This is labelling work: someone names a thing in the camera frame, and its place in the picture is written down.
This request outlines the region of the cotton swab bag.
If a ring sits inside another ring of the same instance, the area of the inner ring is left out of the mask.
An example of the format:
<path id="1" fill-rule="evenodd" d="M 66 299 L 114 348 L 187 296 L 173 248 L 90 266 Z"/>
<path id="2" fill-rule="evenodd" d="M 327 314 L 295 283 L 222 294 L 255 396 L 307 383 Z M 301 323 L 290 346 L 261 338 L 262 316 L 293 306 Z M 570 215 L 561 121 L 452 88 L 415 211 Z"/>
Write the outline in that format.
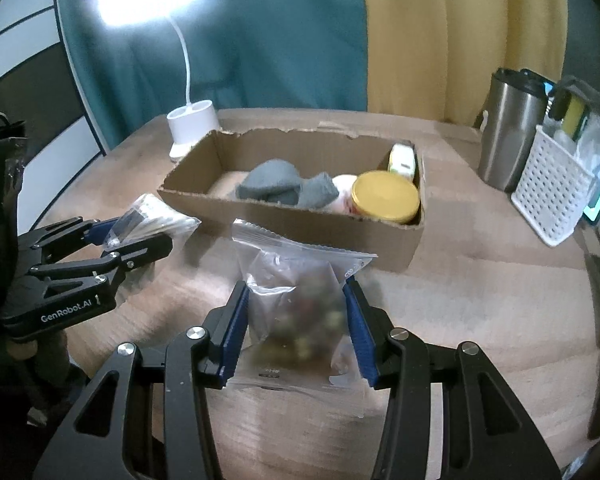
<path id="1" fill-rule="evenodd" d="M 119 248 L 156 234 L 166 234 L 170 236 L 173 246 L 180 249 L 200 225 L 198 218 L 182 214 L 155 194 L 146 193 L 117 218 L 106 234 L 102 247 Z"/>

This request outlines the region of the grey sock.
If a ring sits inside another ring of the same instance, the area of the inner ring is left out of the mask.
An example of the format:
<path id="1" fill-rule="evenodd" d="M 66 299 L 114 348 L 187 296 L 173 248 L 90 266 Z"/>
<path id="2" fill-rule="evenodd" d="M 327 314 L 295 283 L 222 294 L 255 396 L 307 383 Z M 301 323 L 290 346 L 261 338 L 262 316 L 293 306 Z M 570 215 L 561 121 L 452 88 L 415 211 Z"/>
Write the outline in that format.
<path id="1" fill-rule="evenodd" d="M 302 179 L 296 167 L 283 159 L 262 162 L 236 186 L 240 200 L 294 206 L 298 204 Z"/>
<path id="2" fill-rule="evenodd" d="M 326 172 L 302 182 L 297 206 L 302 209 L 322 209 L 338 197 L 338 190 Z"/>

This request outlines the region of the clear bag of snacks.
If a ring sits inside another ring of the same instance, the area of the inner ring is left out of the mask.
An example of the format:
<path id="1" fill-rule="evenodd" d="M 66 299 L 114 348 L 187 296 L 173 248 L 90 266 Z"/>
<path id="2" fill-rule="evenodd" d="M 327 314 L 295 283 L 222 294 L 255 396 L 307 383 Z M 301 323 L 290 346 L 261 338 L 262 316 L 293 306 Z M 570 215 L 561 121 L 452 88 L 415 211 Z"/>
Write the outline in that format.
<path id="1" fill-rule="evenodd" d="M 268 389 L 354 390 L 344 285 L 375 254 L 303 244 L 242 219 L 232 241 L 248 288 L 248 341 L 236 380 Z"/>

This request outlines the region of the brown cardboard box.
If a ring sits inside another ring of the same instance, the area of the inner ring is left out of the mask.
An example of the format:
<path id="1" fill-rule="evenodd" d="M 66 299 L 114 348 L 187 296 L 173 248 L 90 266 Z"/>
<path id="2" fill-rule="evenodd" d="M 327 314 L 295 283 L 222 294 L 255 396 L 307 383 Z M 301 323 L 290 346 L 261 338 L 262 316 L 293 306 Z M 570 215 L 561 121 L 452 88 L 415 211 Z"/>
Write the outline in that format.
<path id="1" fill-rule="evenodd" d="M 426 200 L 407 220 L 374 218 L 360 208 L 339 212 L 323 200 L 309 179 L 360 176 L 388 167 L 399 140 L 329 130 L 255 128 L 243 133 L 213 130 L 164 178 L 160 197 L 172 208 L 201 220 L 201 229 L 230 235 L 242 219 L 290 240 L 370 252 L 381 270 L 402 272 L 422 239 Z M 299 185 L 278 197 L 239 191 L 230 178 L 246 176 L 265 162 L 282 160 L 298 171 Z"/>

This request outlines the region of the grey sock in box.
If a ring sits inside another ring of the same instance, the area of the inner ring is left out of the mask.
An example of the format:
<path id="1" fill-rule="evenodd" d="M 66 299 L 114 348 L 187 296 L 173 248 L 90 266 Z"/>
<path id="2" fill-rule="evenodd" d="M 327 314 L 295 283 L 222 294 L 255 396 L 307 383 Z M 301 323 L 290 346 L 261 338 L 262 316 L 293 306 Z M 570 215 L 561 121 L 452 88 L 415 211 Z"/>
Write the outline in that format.
<path id="1" fill-rule="evenodd" d="M 326 172 L 302 182 L 297 206 L 302 209 L 322 209 L 338 197 L 338 190 Z"/>

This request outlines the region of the white round roll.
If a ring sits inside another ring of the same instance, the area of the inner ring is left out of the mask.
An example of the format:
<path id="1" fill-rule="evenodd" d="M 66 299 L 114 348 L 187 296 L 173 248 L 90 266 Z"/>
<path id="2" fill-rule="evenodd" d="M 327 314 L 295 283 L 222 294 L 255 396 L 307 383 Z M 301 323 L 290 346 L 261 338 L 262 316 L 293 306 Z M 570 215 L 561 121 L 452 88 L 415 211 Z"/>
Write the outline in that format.
<path id="1" fill-rule="evenodd" d="M 336 212 L 337 214 L 354 214 L 351 191 L 357 178 L 355 174 L 340 174 L 332 178 L 332 183 L 338 190 L 338 197 L 328 205 L 328 209 L 331 212 Z"/>

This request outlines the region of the yellow lid jar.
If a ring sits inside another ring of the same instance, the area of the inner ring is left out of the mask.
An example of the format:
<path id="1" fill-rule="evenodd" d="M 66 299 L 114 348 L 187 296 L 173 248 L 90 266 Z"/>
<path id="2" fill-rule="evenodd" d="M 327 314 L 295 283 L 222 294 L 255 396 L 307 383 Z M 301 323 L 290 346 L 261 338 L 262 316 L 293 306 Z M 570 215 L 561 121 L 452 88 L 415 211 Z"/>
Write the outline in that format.
<path id="1" fill-rule="evenodd" d="M 351 188 L 351 202 L 362 216 L 407 224 L 419 211 L 418 188 L 407 178 L 387 170 L 360 174 Z"/>

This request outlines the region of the teal curtain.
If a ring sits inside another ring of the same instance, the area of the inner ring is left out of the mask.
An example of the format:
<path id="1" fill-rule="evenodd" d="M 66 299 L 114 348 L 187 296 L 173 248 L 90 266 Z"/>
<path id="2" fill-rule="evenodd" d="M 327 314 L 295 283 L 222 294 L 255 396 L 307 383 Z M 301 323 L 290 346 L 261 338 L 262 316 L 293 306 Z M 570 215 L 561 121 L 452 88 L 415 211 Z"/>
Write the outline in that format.
<path id="1" fill-rule="evenodd" d="M 97 0 L 57 0 L 87 113 L 109 146 L 187 102 L 364 110 L 364 0 L 195 0 L 111 27 Z"/>

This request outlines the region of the white perforated plastic basket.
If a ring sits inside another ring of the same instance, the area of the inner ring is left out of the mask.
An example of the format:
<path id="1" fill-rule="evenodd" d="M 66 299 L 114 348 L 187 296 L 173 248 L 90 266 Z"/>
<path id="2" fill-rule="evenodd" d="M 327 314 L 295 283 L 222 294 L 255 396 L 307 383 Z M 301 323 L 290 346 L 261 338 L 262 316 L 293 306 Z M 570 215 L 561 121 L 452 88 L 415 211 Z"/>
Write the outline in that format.
<path id="1" fill-rule="evenodd" d="M 580 221 L 594 179 L 592 172 L 537 125 L 510 200 L 542 242 L 556 247 L 572 235 Z"/>

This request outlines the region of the small yellow white carton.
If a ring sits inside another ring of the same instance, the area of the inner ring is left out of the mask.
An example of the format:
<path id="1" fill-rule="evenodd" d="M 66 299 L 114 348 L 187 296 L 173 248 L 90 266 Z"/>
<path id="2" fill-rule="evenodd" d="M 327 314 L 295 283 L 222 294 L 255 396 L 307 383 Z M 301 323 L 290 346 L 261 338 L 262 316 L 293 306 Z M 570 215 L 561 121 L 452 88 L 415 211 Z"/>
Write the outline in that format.
<path id="1" fill-rule="evenodd" d="M 387 170 L 413 181 L 417 170 L 414 148 L 407 144 L 394 144 L 389 153 Z"/>

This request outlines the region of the crumpled clear plastic bags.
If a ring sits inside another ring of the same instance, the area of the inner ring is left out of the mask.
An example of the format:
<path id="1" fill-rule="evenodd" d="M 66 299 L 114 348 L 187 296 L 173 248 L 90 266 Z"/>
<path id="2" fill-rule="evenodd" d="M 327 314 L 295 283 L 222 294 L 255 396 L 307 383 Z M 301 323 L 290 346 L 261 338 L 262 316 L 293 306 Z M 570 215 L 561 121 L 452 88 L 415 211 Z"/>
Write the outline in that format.
<path id="1" fill-rule="evenodd" d="M 592 226 L 600 223 L 600 114 L 592 110 L 580 129 L 577 140 L 576 159 L 590 174 L 593 181 L 583 218 Z"/>

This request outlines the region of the yellow green sponge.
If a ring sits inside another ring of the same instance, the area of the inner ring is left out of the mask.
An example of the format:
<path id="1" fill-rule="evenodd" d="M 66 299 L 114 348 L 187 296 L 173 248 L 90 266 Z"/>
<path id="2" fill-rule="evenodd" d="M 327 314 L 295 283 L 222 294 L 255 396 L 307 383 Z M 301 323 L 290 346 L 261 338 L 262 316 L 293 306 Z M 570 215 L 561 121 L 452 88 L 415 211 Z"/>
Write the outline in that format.
<path id="1" fill-rule="evenodd" d="M 581 130 L 588 120 L 590 108 L 585 100 L 576 94 L 569 93 L 569 104 L 562 118 L 562 131 L 570 137 L 573 142 L 580 138 Z"/>

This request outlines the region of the stainless steel tumbler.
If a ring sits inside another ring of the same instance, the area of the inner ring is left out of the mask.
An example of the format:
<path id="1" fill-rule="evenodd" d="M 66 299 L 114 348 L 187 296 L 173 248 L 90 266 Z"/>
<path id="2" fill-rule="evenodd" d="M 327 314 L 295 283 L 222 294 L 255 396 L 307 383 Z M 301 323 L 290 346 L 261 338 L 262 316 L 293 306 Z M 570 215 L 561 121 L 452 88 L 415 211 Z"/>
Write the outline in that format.
<path id="1" fill-rule="evenodd" d="M 481 132 L 477 172 L 485 184 L 513 192 L 546 107 L 545 81 L 540 75 L 505 67 L 492 74 L 481 115 L 476 119 Z"/>

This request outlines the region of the yellow curtain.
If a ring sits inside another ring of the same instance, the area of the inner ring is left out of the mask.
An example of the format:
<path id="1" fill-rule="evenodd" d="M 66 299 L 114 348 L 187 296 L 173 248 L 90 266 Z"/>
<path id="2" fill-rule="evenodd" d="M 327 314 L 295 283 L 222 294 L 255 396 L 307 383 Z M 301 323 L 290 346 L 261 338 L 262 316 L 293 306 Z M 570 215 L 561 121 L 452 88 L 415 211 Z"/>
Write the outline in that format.
<path id="1" fill-rule="evenodd" d="M 568 0 L 365 0 L 367 108 L 469 126 L 500 67 L 562 76 Z"/>

